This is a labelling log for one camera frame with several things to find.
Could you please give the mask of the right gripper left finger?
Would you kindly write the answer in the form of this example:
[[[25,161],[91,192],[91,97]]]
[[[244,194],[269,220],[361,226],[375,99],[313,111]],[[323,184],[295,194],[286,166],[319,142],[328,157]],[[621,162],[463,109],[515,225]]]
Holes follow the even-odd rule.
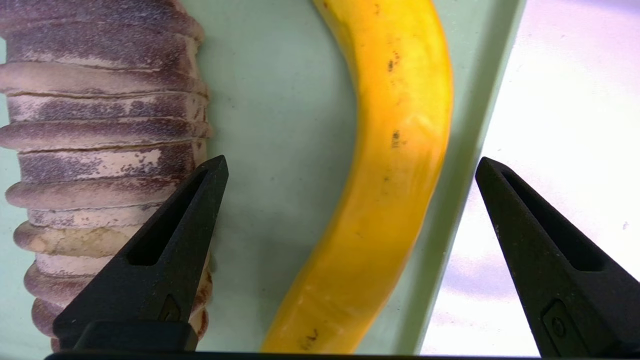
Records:
[[[229,169],[224,155],[197,166],[56,317],[61,351],[182,353]]]

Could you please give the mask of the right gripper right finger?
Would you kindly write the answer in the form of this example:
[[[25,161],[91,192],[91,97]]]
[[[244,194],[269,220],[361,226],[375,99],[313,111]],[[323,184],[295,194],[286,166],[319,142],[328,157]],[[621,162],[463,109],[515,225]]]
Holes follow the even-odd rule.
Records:
[[[475,180],[541,357],[638,358],[638,280],[502,162]]]

